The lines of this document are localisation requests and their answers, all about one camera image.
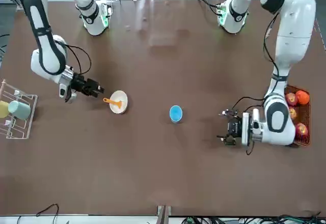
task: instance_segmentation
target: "wicker basket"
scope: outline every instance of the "wicker basket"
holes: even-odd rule
[[[302,91],[308,93],[304,89],[296,88],[296,87],[293,87],[293,86],[287,86],[284,92],[285,92],[285,94],[287,94],[287,93],[296,93],[299,90],[302,90]],[[297,118],[295,118],[293,123],[295,125],[297,123],[305,124],[306,127],[308,128],[309,134],[305,138],[300,138],[300,139],[295,138],[293,144],[303,146],[303,147],[307,147],[307,146],[310,145],[310,134],[311,134],[311,131],[310,131],[310,101],[306,105],[298,104],[297,106],[294,107],[294,109],[295,109],[295,112],[297,114]]]

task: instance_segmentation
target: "table surface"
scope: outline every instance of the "table surface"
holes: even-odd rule
[[[53,33],[90,54],[87,77],[106,97],[124,90],[129,108],[115,115],[101,98],[59,99],[58,85],[30,69],[36,42],[18,12],[1,78],[39,101],[30,139],[1,139],[0,214],[35,214],[52,203],[68,214],[155,215],[163,204],[173,215],[326,213],[326,62],[318,29],[289,77],[311,93],[311,146],[257,143],[246,156],[216,135],[226,132],[222,110],[242,96],[262,97],[270,82],[262,41],[272,16],[259,2],[237,35],[196,0],[123,2],[98,37],[83,28],[74,3],[48,9]],[[268,40],[272,53],[277,29]],[[87,58],[77,54],[86,70]],[[68,63],[77,67],[71,53]],[[169,120],[174,104],[184,110],[177,125]]]

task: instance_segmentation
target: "white robotic arm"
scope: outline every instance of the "white robotic arm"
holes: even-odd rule
[[[76,92],[97,97],[104,89],[94,80],[84,80],[84,76],[66,65],[67,43],[62,37],[52,34],[47,1],[22,0],[38,45],[32,54],[31,69],[41,77],[59,84],[59,95],[66,102],[72,102]],[[88,32],[91,35],[101,34],[108,26],[108,6],[98,4],[95,0],[76,0],[76,3]]]
[[[251,0],[226,0],[219,6],[219,25],[228,33],[238,33],[245,23]]]
[[[231,116],[228,135],[241,137],[243,145],[250,141],[274,145],[289,145],[295,137],[295,127],[289,115],[284,98],[289,71],[293,64],[302,60],[306,54],[312,35],[316,2],[315,0],[260,0],[262,7],[271,13],[279,13],[281,23],[276,41],[275,65],[268,91],[263,100],[264,120],[259,110],[252,115],[243,113],[240,118],[233,111],[224,111]]]

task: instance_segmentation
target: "apple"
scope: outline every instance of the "apple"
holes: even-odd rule
[[[285,95],[286,102],[289,106],[296,106],[297,97],[294,93],[288,93]]]
[[[295,118],[297,118],[297,114],[295,112],[295,109],[293,107],[289,107],[289,111],[290,111],[290,117],[294,121]]]
[[[295,126],[295,137],[297,139],[307,138],[308,134],[308,128],[304,124],[298,123]]]

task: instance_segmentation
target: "orange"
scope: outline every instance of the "orange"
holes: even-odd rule
[[[295,93],[295,95],[297,97],[297,101],[299,104],[306,105],[307,103],[309,103],[310,96],[308,93],[300,90],[300,91],[297,91]]]

